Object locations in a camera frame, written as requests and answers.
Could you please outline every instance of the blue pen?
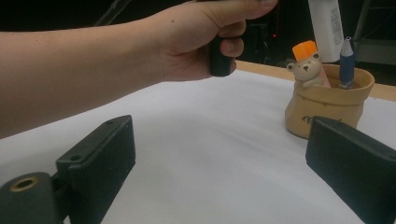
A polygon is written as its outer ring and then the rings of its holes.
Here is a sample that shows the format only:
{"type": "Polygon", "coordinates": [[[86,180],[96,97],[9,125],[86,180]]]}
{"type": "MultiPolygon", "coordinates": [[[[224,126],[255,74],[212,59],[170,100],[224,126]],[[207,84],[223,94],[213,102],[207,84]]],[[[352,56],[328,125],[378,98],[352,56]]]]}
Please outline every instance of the blue pen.
{"type": "Polygon", "coordinates": [[[355,69],[355,52],[352,38],[345,39],[340,53],[340,89],[349,90],[352,88],[355,69]]]}

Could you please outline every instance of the forearm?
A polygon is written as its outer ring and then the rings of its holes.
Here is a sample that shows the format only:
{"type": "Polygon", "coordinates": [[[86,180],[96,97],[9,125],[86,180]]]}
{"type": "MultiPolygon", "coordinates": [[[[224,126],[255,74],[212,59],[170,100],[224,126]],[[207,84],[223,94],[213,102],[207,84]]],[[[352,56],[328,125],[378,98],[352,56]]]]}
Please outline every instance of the forearm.
{"type": "Polygon", "coordinates": [[[145,25],[0,33],[0,138],[162,81],[145,25]]]}

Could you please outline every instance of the hand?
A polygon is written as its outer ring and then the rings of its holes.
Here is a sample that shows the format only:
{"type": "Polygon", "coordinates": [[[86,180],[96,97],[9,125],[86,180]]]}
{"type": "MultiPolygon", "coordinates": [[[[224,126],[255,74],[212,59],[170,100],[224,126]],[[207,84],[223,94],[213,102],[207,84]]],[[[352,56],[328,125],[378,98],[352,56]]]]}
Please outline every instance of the hand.
{"type": "Polygon", "coordinates": [[[241,55],[246,19],[268,13],[276,0],[227,0],[189,2],[171,7],[150,18],[159,41],[159,64],[163,80],[182,81],[210,77],[208,43],[216,36],[225,37],[220,51],[232,57],[241,55]]]}

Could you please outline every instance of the cat-shaped pen holder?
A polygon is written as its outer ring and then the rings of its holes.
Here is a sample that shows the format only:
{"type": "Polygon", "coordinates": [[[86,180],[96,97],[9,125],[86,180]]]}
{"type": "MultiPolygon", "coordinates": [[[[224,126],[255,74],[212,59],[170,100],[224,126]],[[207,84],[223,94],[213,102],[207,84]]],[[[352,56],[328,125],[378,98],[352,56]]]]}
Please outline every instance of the cat-shaped pen holder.
{"type": "MultiPolygon", "coordinates": [[[[298,63],[289,64],[288,70],[297,69],[298,63]]],[[[302,138],[308,138],[314,116],[339,119],[356,128],[363,112],[364,101],[375,83],[373,75],[355,68],[352,89],[342,90],[338,88],[339,66],[323,64],[323,68],[333,88],[320,85],[317,76],[313,76],[308,84],[306,83],[310,80],[299,80],[296,77],[294,92],[285,111],[288,130],[302,138]]]]}

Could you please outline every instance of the white table surface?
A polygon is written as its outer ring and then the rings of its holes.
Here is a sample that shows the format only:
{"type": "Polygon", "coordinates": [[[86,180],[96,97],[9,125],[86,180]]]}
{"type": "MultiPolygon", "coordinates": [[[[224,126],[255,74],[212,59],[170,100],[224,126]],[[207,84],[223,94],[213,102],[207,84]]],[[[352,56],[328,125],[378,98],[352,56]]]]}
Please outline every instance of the white table surface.
{"type": "MultiPolygon", "coordinates": [[[[291,81],[236,71],[163,83],[0,140],[0,184],[55,161],[108,119],[132,115],[136,165],[103,223],[361,223],[285,128],[291,81]]],[[[396,148],[396,103],[369,98],[358,129],[396,148]]]]}

